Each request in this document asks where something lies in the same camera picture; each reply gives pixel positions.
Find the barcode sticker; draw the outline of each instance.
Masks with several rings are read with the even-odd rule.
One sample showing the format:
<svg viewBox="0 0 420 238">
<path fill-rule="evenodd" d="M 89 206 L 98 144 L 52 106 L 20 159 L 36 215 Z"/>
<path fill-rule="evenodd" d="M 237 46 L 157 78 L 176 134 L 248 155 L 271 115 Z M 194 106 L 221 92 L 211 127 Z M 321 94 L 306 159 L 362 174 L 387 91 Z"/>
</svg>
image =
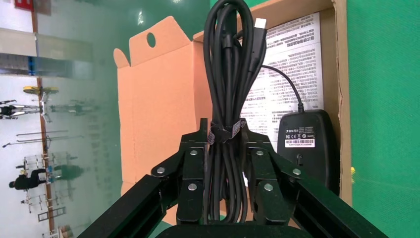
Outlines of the barcode sticker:
<svg viewBox="0 0 420 238">
<path fill-rule="evenodd" d="M 296 148 L 296 147 L 315 147 L 315 139 L 298 139 L 298 140 L 285 140 L 286 148 Z"/>
</svg>

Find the box flap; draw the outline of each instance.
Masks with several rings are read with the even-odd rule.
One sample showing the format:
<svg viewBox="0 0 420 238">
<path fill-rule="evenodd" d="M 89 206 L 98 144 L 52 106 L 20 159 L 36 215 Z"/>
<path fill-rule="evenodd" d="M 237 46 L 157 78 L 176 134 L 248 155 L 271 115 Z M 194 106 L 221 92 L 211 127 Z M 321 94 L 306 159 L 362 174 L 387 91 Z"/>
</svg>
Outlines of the box flap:
<svg viewBox="0 0 420 238">
<path fill-rule="evenodd" d="M 114 61 L 117 65 L 117 68 L 124 68 L 130 66 L 128 63 L 127 58 L 125 57 L 124 53 L 120 49 L 114 50 Z"/>
<path fill-rule="evenodd" d="M 154 47 L 150 47 L 147 42 L 147 35 L 149 34 L 153 34 L 155 37 L 156 45 Z M 150 59 L 177 50 L 189 43 L 190 40 L 173 16 L 169 16 L 148 30 L 130 38 L 131 66 L 136 66 Z"/>
<path fill-rule="evenodd" d="M 270 0 L 251 7 L 253 19 L 267 19 L 267 29 L 296 18 L 332 7 L 331 0 Z M 242 29 L 237 17 L 238 30 Z M 195 41 L 203 41 L 203 32 L 194 35 Z"/>
<path fill-rule="evenodd" d="M 337 34 L 337 70 L 340 102 L 338 118 L 341 127 L 341 181 L 340 197 L 352 205 L 351 175 L 351 130 L 350 130 L 350 94 L 349 94 L 349 54 L 347 47 L 347 1 L 332 0 L 335 8 Z"/>
</svg>

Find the black cable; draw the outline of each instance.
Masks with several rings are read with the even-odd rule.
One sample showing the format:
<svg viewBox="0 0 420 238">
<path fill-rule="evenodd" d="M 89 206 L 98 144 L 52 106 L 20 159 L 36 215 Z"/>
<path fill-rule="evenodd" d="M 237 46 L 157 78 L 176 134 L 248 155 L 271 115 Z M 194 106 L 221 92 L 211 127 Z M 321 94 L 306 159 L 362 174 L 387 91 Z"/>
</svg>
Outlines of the black cable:
<svg viewBox="0 0 420 238">
<path fill-rule="evenodd" d="M 298 112 L 300 112 L 300 113 L 304 112 L 304 107 L 303 107 L 303 103 L 302 103 L 302 100 L 301 100 L 301 96 L 299 95 L 299 92 L 296 89 L 295 84 L 293 84 L 292 80 L 285 73 L 283 73 L 281 70 L 279 70 L 277 68 L 267 66 L 267 65 L 262 65 L 261 67 L 262 68 L 268 68 L 268 69 L 271 69 L 271 70 L 279 73 L 280 75 L 282 75 L 287 80 L 287 82 L 289 82 L 290 86 L 293 89 L 293 92 L 295 92 L 296 98 L 298 99 Z"/>
<path fill-rule="evenodd" d="M 243 26 L 240 32 L 236 32 L 236 13 L 240 15 Z M 211 222 L 209 217 L 210 220 L 220 220 L 222 198 L 226 200 L 227 209 L 223 222 L 244 222 L 246 219 L 248 198 L 243 168 L 238 162 L 238 140 L 230 137 L 262 65 L 265 35 L 265 20 L 257 19 L 254 27 L 251 11 L 243 0 L 219 0 L 205 23 L 204 61 L 213 104 L 211 131 L 215 135 L 206 162 L 205 224 Z"/>
</svg>

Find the person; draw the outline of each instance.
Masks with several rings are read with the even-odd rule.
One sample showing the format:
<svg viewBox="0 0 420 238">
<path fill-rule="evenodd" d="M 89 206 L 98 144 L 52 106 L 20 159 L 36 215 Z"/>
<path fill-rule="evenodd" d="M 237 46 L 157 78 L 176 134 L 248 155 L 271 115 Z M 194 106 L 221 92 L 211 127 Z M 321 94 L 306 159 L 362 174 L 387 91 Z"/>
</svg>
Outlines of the person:
<svg viewBox="0 0 420 238">
<path fill-rule="evenodd" d="M 12 119 L 10 116 L 13 114 L 13 109 L 16 107 L 13 105 L 8 105 L 8 103 L 16 102 L 16 100 L 8 100 L 0 102 L 0 105 L 5 105 L 0 107 L 0 119 Z"/>
<path fill-rule="evenodd" d="M 38 169 L 32 171 L 31 176 L 28 178 L 28 173 L 25 171 L 25 173 L 19 175 L 19 177 L 15 181 L 10 182 L 9 187 L 15 188 L 16 190 L 24 190 L 35 188 L 40 184 L 46 183 L 47 181 L 40 180 L 40 173 L 45 173 L 45 169 Z"/>
<path fill-rule="evenodd" d="M 84 172 L 84 169 L 77 165 L 58 165 L 54 167 L 54 170 L 61 170 L 60 178 L 55 180 L 73 180 L 80 177 Z"/>
</svg>

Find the screw head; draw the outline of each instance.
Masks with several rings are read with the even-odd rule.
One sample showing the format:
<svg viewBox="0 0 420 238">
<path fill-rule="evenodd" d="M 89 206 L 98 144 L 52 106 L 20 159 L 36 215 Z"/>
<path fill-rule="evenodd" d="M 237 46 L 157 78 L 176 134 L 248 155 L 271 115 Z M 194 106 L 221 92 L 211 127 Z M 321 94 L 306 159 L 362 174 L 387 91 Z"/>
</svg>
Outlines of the screw head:
<svg viewBox="0 0 420 238">
<path fill-rule="evenodd" d="M 163 173 L 165 173 L 165 168 L 164 168 L 164 167 L 159 167 L 159 168 L 156 170 L 156 172 L 157 172 L 158 174 L 163 174 Z"/>
<path fill-rule="evenodd" d="M 188 185 L 188 190 L 194 191 L 196 189 L 197 189 L 197 185 L 195 185 L 195 183 L 190 183 L 190 185 Z"/>
<path fill-rule="evenodd" d="M 301 175 L 302 172 L 299 169 L 294 169 L 293 173 L 296 175 Z"/>
<path fill-rule="evenodd" d="M 267 190 L 267 191 L 272 191 L 273 190 L 273 185 L 271 185 L 269 183 L 266 183 L 264 185 L 264 189 Z"/>
</svg>

